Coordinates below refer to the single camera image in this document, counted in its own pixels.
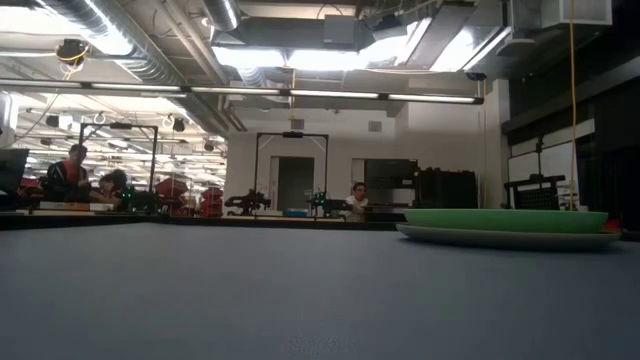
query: blue table surface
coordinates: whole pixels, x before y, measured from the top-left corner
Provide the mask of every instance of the blue table surface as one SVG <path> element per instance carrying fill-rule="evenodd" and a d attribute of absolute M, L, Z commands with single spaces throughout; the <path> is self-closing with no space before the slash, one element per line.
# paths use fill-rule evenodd
<path fill-rule="evenodd" d="M 0 359 L 640 359 L 640 244 L 531 253 L 396 232 L 0 232 Z"/>

